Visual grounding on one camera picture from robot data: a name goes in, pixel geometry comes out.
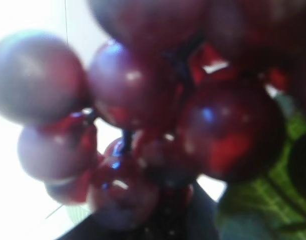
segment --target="dark stem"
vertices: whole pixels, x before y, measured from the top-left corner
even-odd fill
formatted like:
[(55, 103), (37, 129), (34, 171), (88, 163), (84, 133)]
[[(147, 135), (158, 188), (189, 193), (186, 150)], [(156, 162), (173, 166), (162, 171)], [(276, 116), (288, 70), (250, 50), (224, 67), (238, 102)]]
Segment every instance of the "dark stem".
[(268, 175), (265, 174), (264, 178), (269, 183), (269, 185), (275, 190), (275, 192), (289, 205), (293, 211), (297, 212), (299, 215), (301, 215), (306, 220), (306, 212), (295, 202), (293, 202), (292, 199), (290, 199), (283, 190), (277, 185), (277, 183)]
[(199, 31), (184, 43), (175, 55), (179, 59), (188, 60), (188, 58), (204, 43), (204, 41), (204, 35)]
[(99, 115), (97, 114), (97, 112), (92, 109), (91, 112), (89, 114), (87, 114), (86, 116), (86, 121), (88, 124), (93, 124), (94, 121), (99, 117)]
[(131, 151), (132, 149), (132, 137), (133, 137), (133, 132), (130, 130), (123, 129), (123, 147), (120, 150), (121, 154), (126, 154)]

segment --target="bunch of grapes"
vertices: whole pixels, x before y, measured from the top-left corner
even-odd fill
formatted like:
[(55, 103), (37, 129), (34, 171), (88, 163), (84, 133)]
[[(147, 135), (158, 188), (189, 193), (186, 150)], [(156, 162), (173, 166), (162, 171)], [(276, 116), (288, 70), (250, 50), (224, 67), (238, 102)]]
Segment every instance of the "bunch of grapes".
[[(306, 0), (88, 4), (112, 39), (87, 70), (50, 33), (0, 42), (0, 115), (25, 126), (21, 164), (55, 200), (88, 202), (108, 229), (184, 238), (169, 228), (199, 174), (238, 184), (277, 161), (285, 117), (266, 86), (306, 114)], [(104, 153), (97, 118), (123, 130)], [(306, 158), (294, 172), (301, 141), (289, 174), (306, 196)]]

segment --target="leaf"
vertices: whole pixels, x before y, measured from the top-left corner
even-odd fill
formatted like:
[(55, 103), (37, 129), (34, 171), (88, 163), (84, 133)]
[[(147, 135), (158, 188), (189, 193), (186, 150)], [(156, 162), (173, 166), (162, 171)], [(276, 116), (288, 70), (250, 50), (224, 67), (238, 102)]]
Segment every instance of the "leaf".
[(222, 240), (306, 240), (306, 200), (286, 172), (292, 142), (305, 132), (305, 119), (293, 114), (276, 166), (256, 180), (228, 187), (216, 217)]

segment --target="grape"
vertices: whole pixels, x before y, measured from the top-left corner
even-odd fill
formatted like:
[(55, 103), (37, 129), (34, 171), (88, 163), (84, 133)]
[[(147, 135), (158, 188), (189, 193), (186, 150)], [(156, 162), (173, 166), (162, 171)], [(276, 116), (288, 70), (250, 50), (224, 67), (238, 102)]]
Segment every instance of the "grape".
[(138, 153), (138, 161), (152, 182), (177, 188), (196, 180), (199, 167), (185, 155), (175, 135), (155, 137), (149, 130), (143, 130), (136, 134), (136, 138), (134, 148), (138, 149), (134, 152)]
[(95, 220), (108, 229), (128, 231), (151, 215), (158, 188), (149, 183), (130, 153), (106, 157), (91, 179), (88, 203)]
[(268, 44), (289, 54), (306, 55), (306, 0), (238, 0), (249, 24)]
[(181, 189), (165, 188), (161, 191), (153, 219), (167, 236), (166, 239), (186, 239), (186, 213), (192, 196), (192, 185)]
[(277, 160), (285, 127), (282, 112), (255, 84), (208, 84), (188, 101), (177, 132), (203, 172), (226, 182), (256, 177)]
[(26, 125), (57, 122), (87, 103), (85, 73), (56, 36), (24, 31), (0, 42), (0, 114)]
[(297, 60), (287, 69), (287, 74), (290, 77), (289, 93), (306, 115), (306, 59)]
[(129, 130), (168, 124), (178, 77), (162, 59), (139, 57), (110, 41), (89, 69), (94, 105), (110, 124)]
[(90, 175), (91, 171), (88, 169), (69, 182), (62, 184), (45, 184), (45, 188), (48, 195), (61, 204), (83, 204), (87, 200)]
[(271, 49), (306, 56), (306, 0), (210, 2), (206, 36), (226, 59), (265, 63)]
[(211, 0), (205, 22), (207, 40), (225, 59), (238, 59), (261, 46), (237, 0)]
[(88, 169), (97, 156), (97, 129), (73, 113), (45, 127), (25, 127), (18, 156), (26, 173), (48, 184), (67, 182)]
[(306, 133), (292, 146), (287, 172), (295, 189), (306, 199)]
[(266, 76), (266, 82), (280, 91), (288, 91), (289, 77), (277, 67), (269, 70)]
[(118, 153), (118, 151), (123, 147), (123, 140), (122, 138), (117, 138), (112, 141), (104, 151), (104, 156), (109, 157), (113, 153)]
[(208, 0), (88, 0), (101, 26), (140, 53), (173, 49), (199, 30)]

